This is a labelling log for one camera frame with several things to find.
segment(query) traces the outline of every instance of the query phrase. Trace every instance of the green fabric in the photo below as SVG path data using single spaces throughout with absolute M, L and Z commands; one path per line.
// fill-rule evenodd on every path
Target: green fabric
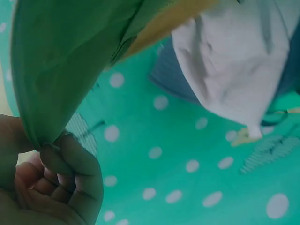
M 91 89 L 168 0 L 19 0 L 11 66 L 35 147 L 52 142 Z
M 10 7 L 5 0 L 0 12 Z M 9 19 L 0 13 L 7 22 L 0 58 L 14 106 Z M 103 72 L 67 125 L 101 163 L 105 198 L 97 225 L 300 224 L 300 110 L 263 127 L 263 139 L 249 140 L 243 126 L 148 80 L 162 47 Z M 274 109 L 300 106 L 293 94 L 286 97 Z

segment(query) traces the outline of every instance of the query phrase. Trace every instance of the teal background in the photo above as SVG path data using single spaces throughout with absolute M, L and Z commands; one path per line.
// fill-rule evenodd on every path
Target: teal background
M 9 104 L 18 115 L 9 78 L 13 4 L 0 0 L 0 24 L 6 23 L 0 60 Z M 243 126 L 170 96 L 148 80 L 161 48 L 163 42 L 103 72 L 67 126 L 102 167 L 105 199 L 97 224 L 300 224 L 300 114 L 262 128 L 263 139 L 232 147 Z M 294 94 L 280 101 L 272 108 L 300 106 Z M 100 121 L 105 124 L 89 131 Z M 161 154 L 152 155 L 154 147 Z M 222 163 L 228 157 L 232 163 Z M 245 160 L 252 163 L 243 174 Z M 151 199 L 143 194 L 147 188 L 156 192 Z M 177 199 L 169 196 L 173 191 Z M 222 197 L 207 200 L 216 192 Z

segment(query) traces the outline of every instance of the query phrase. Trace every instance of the white fabric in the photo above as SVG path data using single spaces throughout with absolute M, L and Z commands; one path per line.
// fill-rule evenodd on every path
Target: white fabric
M 181 70 L 200 103 L 254 130 L 276 92 L 300 13 L 299 0 L 278 1 L 221 0 L 172 32 Z

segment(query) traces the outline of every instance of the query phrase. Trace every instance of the hand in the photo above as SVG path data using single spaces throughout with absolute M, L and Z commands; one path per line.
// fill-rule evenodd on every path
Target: hand
M 97 159 L 71 135 L 33 150 L 19 118 L 0 115 L 0 224 L 93 225 L 103 200 Z

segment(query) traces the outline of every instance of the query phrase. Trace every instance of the blue fabric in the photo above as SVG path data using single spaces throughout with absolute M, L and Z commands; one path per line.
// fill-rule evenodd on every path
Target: blue fabric
M 186 81 L 173 48 L 170 37 L 150 74 L 150 80 L 159 88 L 188 102 L 200 104 Z
M 290 42 L 290 52 L 274 99 L 299 87 L 300 83 L 300 22 Z

